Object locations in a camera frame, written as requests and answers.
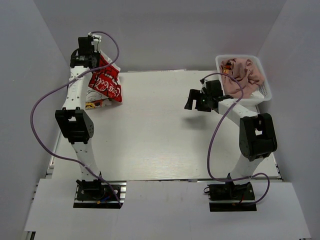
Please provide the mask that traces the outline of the white red print t-shirt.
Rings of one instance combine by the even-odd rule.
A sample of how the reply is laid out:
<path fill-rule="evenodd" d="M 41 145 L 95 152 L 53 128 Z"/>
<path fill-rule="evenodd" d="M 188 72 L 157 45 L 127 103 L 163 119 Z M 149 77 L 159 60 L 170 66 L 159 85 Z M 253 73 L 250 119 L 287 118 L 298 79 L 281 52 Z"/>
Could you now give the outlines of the white red print t-shirt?
<path fill-rule="evenodd" d="M 115 63 L 104 69 L 94 71 L 88 89 L 96 90 L 107 96 L 110 101 L 123 102 L 122 86 L 119 78 L 121 68 Z"/>

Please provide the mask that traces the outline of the pink t-shirt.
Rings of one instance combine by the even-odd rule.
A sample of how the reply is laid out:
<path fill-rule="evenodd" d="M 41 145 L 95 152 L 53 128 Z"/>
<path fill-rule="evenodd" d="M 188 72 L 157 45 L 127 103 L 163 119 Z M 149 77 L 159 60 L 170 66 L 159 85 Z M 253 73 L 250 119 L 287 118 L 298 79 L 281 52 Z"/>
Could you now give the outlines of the pink t-shirt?
<path fill-rule="evenodd" d="M 252 94 L 265 82 L 264 75 L 249 58 L 223 60 L 220 62 L 219 70 L 237 80 L 243 89 L 244 99 L 251 98 Z M 221 81 L 226 95 L 234 98 L 241 97 L 241 88 L 235 81 L 225 75 L 221 75 Z"/>

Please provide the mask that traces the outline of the plain white t-shirt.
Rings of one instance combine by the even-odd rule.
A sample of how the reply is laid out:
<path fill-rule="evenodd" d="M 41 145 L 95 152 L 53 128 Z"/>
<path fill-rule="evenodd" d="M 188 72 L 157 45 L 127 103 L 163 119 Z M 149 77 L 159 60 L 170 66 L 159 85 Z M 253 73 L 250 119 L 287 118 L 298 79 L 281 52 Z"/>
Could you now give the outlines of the plain white t-shirt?
<path fill-rule="evenodd" d="M 259 91 L 256 90 L 250 94 L 250 99 L 264 99 L 264 95 Z"/>

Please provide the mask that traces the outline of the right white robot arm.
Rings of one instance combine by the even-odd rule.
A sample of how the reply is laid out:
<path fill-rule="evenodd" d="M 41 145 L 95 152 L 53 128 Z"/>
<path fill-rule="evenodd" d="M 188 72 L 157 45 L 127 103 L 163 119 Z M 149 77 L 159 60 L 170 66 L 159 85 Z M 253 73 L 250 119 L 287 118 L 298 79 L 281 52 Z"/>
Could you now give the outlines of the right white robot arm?
<path fill-rule="evenodd" d="M 200 90 L 191 89 L 186 110 L 195 109 L 201 112 L 215 111 L 222 117 L 213 132 L 207 152 L 207 171 L 209 176 L 218 181 L 230 183 L 225 188 L 226 195 L 236 200 L 244 193 L 245 185 L 250 182 L 260 163 L 275 152 L 278 144 L 272 116 L 268 113 L 259 114 L 239 104 L 240 99 L 230 95 L 224 95 L 219 80 L 206 81 L 202 79 Z M 228 118 L 239 127 L 238 144 L 240 149 L 239 159 L 226 179 L 213 177 L 210 172 L 210 155 L 213 141 L 222 121 Z"/>

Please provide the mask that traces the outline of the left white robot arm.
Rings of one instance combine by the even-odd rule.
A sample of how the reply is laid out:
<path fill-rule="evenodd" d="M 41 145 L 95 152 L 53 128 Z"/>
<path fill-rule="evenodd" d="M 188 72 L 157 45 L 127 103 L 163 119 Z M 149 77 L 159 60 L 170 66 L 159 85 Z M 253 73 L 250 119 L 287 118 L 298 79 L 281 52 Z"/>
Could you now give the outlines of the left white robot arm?
<path fill-rule="evenodd" d="M 78 38 L 78 49 L 70 57 L 70 79 L 66 100 L 61 110 L 55 111 L 55 119 L 62 135 L 71 144 L 80 162 L 81 178 L 77 182 L 93 182 L 101 176 L 92 148 L 94 123 L 86 113 L 86 97 L 92 73 L 82 73 L 100 64 L 99 43 L 101 36 L 90 34 Z"/>

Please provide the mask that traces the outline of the folded white cartoon t-shirt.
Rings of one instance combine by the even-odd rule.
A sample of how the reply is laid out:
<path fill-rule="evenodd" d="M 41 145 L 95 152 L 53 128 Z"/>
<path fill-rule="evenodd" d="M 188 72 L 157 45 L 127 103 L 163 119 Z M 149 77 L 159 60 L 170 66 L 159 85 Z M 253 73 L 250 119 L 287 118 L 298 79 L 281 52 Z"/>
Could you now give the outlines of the folded white cartoon t-shirt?
<path fill-rule="evenodd" d="M 98 92 L 94 89 L 88 89 L 86 93 L 86 103 L 93 103 L 93 102 L 103 102 L 105 100 L 108 100 L 109 98 L 102 94 L 101 92 Z"/>

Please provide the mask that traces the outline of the folded colourful cartoon t-shirt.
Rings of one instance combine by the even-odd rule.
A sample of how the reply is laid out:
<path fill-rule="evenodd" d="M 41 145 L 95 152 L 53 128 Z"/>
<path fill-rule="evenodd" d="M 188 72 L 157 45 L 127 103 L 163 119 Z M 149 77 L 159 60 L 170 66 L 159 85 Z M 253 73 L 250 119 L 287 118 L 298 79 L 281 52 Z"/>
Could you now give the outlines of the folded colourful cartoon t-shirt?
<path fill-rule="evenodd" d="M 99 99 L 91 102 L 86 102 L 85 103 L 85 109 L 86 110 L 93 110 L 93 109 L 98 109 L 98 108 L 104 108 L 108 107 L 112 104 L 112 101 L 109 100 L 108 98 L 106 99 Z"/>

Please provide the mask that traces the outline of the white plastic basket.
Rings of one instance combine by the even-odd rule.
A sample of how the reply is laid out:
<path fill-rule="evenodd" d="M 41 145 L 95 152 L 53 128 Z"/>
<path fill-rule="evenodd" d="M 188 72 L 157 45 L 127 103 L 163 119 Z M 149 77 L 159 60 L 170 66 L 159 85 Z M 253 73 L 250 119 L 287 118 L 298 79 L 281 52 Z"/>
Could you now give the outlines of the white plastic basket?
<path fill-rule="evenodd" d="M 232 79 L 234 82 L 236 82 L 238 84 L 238 86 L 240 87 L 240 89 L 243 90 L 241 85 L 237 82 L 236 79 L 234 79 L 232 76 L 230 76 L 228 74 L 220 72 L 220 63 L 221 63 L 221 61 L 228 60 L 228 59 L 233 59 L 233 58 L 248 58 L 248 59 L 252 60 L 253 63 L 258 67 L 260 72 L 265 77 L 264 83 L 258 87 L 258 90 L 264 95 L 264 99 L 242 98 L 242 100 L 239 103 L 241 105 L 247 107 L 247 106 L 256 106 L 256 105 L 258 105 L 258 104 L 260 104 L 260 103 L 262 103 L 264 101 L 269 101 L 272 98 L 272 93 L 271 93 L 271 90 L 270 90 L 270 86 L 269 86 L 269 83 L 267 81 L 267 77 L 266 77 L 266 74 L 265 74 L 264 69 L 262 67 L 262 64 L 261 64 L 260 60 L 256 56 L 243 55 L 243 54 L 218 55 L 215 58 L 215 63 L 216 63 L 217 72 L 219 73 L 218 74 L 218 79 L 221 82 L 221 84 L 222 84 L 221 76 L 224 75 L 224 76 L 227 76 L 230 79 Z"/>

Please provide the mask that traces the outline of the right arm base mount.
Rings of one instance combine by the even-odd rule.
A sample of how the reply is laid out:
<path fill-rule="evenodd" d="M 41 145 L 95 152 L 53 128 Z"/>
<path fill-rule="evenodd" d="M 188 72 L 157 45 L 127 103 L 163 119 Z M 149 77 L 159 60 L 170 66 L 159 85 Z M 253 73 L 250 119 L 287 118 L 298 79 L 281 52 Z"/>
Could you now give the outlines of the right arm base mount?
<path fill-rule="evenodd" d="M 256 212 L 256 199 L 250 182 L 235 185 L 233 182 L 209 184 L 203 190 L 208 195 L 209 210 L 222 212 Z"/>

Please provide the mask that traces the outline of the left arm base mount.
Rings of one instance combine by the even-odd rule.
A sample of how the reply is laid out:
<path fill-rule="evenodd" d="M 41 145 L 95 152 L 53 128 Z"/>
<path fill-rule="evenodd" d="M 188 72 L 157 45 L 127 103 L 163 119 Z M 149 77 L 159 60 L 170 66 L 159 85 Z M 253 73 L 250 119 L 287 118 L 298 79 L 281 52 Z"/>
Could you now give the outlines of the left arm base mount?
<path fill-rule="evenodd" d="M 75 209 L 120 209 L 125 199 L 124 183 L 111 184 L 100 180 L 77 180 L 73 202 Z"/>

